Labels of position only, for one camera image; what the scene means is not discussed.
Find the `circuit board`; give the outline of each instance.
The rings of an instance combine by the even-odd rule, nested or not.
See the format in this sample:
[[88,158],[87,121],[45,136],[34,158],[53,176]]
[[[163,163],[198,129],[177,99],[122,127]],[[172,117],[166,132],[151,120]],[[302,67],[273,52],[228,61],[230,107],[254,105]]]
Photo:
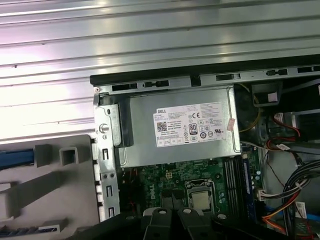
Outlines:
[[261,176],[261,165],[259,158],[259,151],[256,147],[243,147],[242,155],[247,154],[250,165],[250,175],[252,180],[252,187],[263,189],[263,179]]
[[165,189],[183,190],[185,192],[184,204],[186,204],[186,181],[212,179],[215,188],[215,210],[228,210],[228,203],[224,197],[225,180],[222,158],[145,166],[139,172],[140,181],[144,183],[145,201],[148,208],[161,205],[161,192]]
[[[261,169],[259,153],[256,148],[246,146],[246,154],[250,165],[252,186],[261,187]],[[161,192],[167,189],[178,189],[184,192],[184,204],[188,205],[186,182],[198,179],[211,179],[214,183],[213,206],[214,212],[228,212],[228,198],[225,189],[223,161],[226,158],[203,159],[195,161],[176,162],[143,166],[138,168],[140,182],[146,208],[161,205]]]

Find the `dell logo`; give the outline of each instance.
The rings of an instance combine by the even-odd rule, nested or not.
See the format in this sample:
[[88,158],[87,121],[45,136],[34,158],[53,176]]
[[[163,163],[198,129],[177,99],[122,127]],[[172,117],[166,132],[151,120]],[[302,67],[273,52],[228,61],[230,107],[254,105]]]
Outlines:
[[150,186],[150,196],[151,196],[151,199],[152,200],[155,200],[156,199],[156,193],[155,193],[155,185],[152,184]]

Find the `ribbed metal surface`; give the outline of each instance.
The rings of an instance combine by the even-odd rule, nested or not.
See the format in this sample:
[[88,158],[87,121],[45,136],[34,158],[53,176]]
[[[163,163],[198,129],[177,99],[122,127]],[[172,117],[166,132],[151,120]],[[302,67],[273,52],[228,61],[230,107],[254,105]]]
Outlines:
[[319,0],[1,0],[0,138],[91,131],[90,75],[319,54],[319,9]]

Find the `motherboard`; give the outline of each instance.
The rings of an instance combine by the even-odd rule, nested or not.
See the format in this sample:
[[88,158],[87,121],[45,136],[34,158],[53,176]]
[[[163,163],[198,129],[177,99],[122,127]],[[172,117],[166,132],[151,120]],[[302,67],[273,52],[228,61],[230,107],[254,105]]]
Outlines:
[[185,193],[185,206],[189,206],[189,198],[206,198],[206,203],[199,199],[199,203],[196,204],[213,213],[226,211],[228,203],[225,198],[222,161],[222,158],[217,158],[143,167],[140,171],[140,181],[144,183],[147,207],[161,205],[163,190],[179,189]]
[[[205,214],[218,212],[228,213],[230,206],[225,162],[232,158],[222,157],[202,159],[168,164],[142,166],[136,168],[136,173],[143,191],[143,211],[146,208],[161,206],[161,192],[174,189],[184,193],[185,206],[202,209]],[[242,147],[242,156],[249,164],[246,177],[249,181],[250,198],[252,190],[262,187],[259,153],[255,147]]]

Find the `yellow wire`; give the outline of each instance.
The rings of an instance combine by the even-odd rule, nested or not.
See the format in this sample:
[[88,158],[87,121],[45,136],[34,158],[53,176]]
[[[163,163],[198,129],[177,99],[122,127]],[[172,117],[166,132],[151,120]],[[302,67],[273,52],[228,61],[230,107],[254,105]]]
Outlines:
[[276,228],[276,229],[279,229],[280,231],[284,232],[285,229],[283,227],[281,227],[280,225],[277,225],[276,223],[273,223],[273,222],[270,222],[269,220],[267,219],[263,219],[263,221],[266,223],[266,224],[269,224],[270,226]]
[[294,203],[295,200],[297,199],[297,197],[298,197],[298,195],[297,195],[291,202],[287,203],[285,206],[283,206],[282,208],[280,208],[278,211],[273,212],[273,213],[270,214],[270,215],[263,216],[262,218],[263,218],[263,219],[267,219],[267,220],[270,219],[271,217],[273,217],[274,215],[276,215],[277,213],[281,212],[283,209],[289,207],[292,203]]
[[[245,90],[247,90],[248,93],[250,93],[249,88],[246,87],[245,85],[243,85],[242,83],[236,83],[236,84],[240,85],[240,86],[243,87]],[[255,101],[256,104],[259,103],[259,101],[258,101],[258,99],[256,98],[256,96],[253,96],[253,99],[254,99],[254,101]],[[259,108],[258,108],[258,114],[257,114],[255,120],[253,121],[253,123],[251,123],[251,125],[248,126],[246,129],[240,130],[239,133],[244,133],[244,132],[249,131],[250,129],[254,128],[255,125],[257,125],[257,123],[259,122],[259,120],[260,120],[260,118],[261,118],[261,111],[262,111],[262,110],[261,110],[261,108],[259,107]]]

